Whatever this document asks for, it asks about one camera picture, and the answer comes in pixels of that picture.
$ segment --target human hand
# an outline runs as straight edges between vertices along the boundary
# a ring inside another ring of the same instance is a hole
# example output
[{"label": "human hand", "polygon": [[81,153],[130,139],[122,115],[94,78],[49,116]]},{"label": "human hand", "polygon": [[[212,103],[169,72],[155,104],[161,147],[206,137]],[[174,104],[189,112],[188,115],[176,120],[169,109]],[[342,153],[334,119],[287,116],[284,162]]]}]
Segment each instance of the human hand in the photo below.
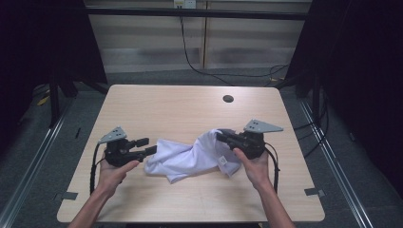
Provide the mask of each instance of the human hand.
[{"label": "human hand", "polygon": [[106,160],[102,160],[100,178],[95,190],[101,189],[107,194],[108,198],[111,198],[115,194],[118,185],[126,177],[126,173],[139,165],[139,163],[139,161],[131,161],[122,167],[115,167]]},{"label": "human hand", "polygon": [[269,155],[267,152],[263,152],[259,158],[255,158],[252,160],[249,160],[243,153],[243,151],[239,148],[234,148],[234,153],[243,163],[246,171],[246,176],[257,190],[259,190],[259,188],[261,188],[264,184],[271,184],[268,170]]}]

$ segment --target aluminum rail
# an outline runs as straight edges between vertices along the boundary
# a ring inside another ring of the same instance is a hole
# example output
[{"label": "aluminum rail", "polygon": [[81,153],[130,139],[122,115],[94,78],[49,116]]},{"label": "aluminum rail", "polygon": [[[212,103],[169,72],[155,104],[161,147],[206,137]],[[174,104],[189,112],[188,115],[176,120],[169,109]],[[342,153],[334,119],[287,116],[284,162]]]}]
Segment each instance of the aluminum rail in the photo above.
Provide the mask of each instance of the aluminum rail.
[{"label": "aluminum rail", "polygon": [[[306,101],[301,102],[301,108],[305,114],[306,119],[309,123],[313,123],[314,119],[312,117],[311,107]],[[338,162],[337,156],[327,141],[325,134],[322,129],[317,127],[315,124],[311,125],[312,130],[317,138],[317,142],[320,143],[323,155],[325,156],[329,166],[335,175],[337,183],[346,198],[359,227],[362,228],[373,228],[373,224],[365,210],[365,207],[361,203],[361,200],[355,193],[353,186],[350,184],[347,176],[345,175],[340,163]]]},{"label": "aluminum rail", "polygon": [[11,198],[4,207],[2,213],[0,214],[0,227],[9,228],[14,223],[18,212],[20,211],[28,193],[38,175],[42,164],[45,162],[48,152],[53,145],[56,136],[58,135],[60,129],[62,128],[65,116],[72,105],[73,99],[67,100],[67,106],[62,112],[58,122],[48,130],[47,135],[42,141],[41,146],[36,151],[35,157],[29,165],[24,177],[21,179],[16,190],[12,194]]}]

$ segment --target wooden table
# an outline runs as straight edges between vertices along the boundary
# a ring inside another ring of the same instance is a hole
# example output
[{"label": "wooden table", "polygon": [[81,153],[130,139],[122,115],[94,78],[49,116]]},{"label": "wooden table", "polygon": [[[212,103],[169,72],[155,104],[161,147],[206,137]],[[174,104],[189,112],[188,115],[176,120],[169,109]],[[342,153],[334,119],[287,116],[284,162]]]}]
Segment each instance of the wooden table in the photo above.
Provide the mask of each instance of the wooden table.
[{"label": "wooden table", "polygon": [[[224,95],[234,97],[232,103]],[[303,159],[286,109],[275,88],[114,85],[110,88],[89,136],[57,218],[72,221],[89,197],[89,173],[98,140],[121,126],[128,140],[148,137],[192,144],[213,128],[237,133],[257,119],[284,128],[265,133],[265,141],[278,151],[278,195],[293,221],[320,221],[324,212],[318,196],[307,197],[304,189],[313,182]],[[105,144],[98,153],[102,156]],[[269,170],[273,180],[273,164]],[[218,168],[170,184],[166,177],[149,177],[140,164],[129,172],[115,196],[104,207],[99,221],[115,222],[245,222],[266,221],[258,192],[243,167],[231,178]]]}]

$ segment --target metal bar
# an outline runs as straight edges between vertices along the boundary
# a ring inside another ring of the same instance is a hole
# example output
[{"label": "metal bar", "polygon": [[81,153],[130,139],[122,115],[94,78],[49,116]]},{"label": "metal bar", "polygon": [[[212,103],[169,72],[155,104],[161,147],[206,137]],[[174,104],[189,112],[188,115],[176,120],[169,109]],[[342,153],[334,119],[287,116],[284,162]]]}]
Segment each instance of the metal bar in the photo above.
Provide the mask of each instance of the metal bar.
[{"label": "metal bar", "polygon": [[51,119],[49,128],[52,128],[60,117],[60,107],[59,107],[59,86],[56,82],[55,72],[51,72],[49,77],[49,90],[50,90],[50,110]]},{"label": "metal bar", "polygon": [[[306,119],[309,123],[313,123],[312,117],[312,110],[306,101],[301,102],[302,110],[305,114]],[[330,146],[329,142],[324,137],[324,133],[321,128],[317,127],[315,124],[311,124],[312,130],[317,138],[317,141],[321,145],[321,149],[323,155],[325,156],[327,162],[330,165],[330,168],[335,175],[337,183],[346,198],[356,221],[358,222],[359,227],[367,228],[367,227],[374,227],[371,223],[371,220],[361,203],[361,200],[355,193],[353,186],[350,184],[349,180],[347,179],[340,163],[337,160],[337,156],[333,151],[332,147]]]},{"label": "metal bar", "polygon": [[55,123],[55,126],[53,128],[50,128],[48,130],[48,133],[42,141],[41,146],[37,150],[35,157],[30,163],[29,168],[27,169],[27,172],[21,179],[16,190],[14,191],[2,213],[0,214],[0,227],[9,228],[14,223],[14,220],[17,217],[17,214],[25,201],[31,186],[33,185],[33,182],[48,155],[48,152],[63,125],[66,113],[70,108],[72,101],[73,99],[68,99],[67,106],[62,112],[58,122]]},{"label": "metal bar", "polygon": [[41,10],[46,13],[85,13],[99,15],[140,15],[140,16],[181,16],[181,17],[214,17],[304,21],[308,13],[302,12],[269,12],[238,11],[217,9],[164,9],[164,8],[113,8],[113,7],[29,7],[30,10]]},{"label": "metal bar", "polygon": [[320,127],[320,115],[319,115],[319,100],[320,100],[320,81],[319,81],[319,76],[317,73],[315,73],[315,78],[314,78],[314,87],[313,87],[313,92],[312,92],[312,115],[314,118],[314,123]]}]

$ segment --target black metal frame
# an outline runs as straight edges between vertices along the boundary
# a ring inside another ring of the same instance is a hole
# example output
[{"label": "black metal frame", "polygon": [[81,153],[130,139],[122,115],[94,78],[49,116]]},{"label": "black metal frame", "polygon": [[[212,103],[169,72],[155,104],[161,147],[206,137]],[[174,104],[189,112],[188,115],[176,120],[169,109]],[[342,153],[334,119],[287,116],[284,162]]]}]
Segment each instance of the black metal frame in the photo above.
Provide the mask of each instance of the black metal frame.
[{"label": "black metal frame", "polygon": [[85,13],[93,15],[130,15],[130,16],[181,16],[181,17],[211,17],[211,18],[243,18],[266,20],[304,21],[308,13],[300,12],[269,12],[269,11],[239,11],[216,9],[165,9],[165,8],[58,8],[58,7],[31,7],[32,10],[57,13]]}]

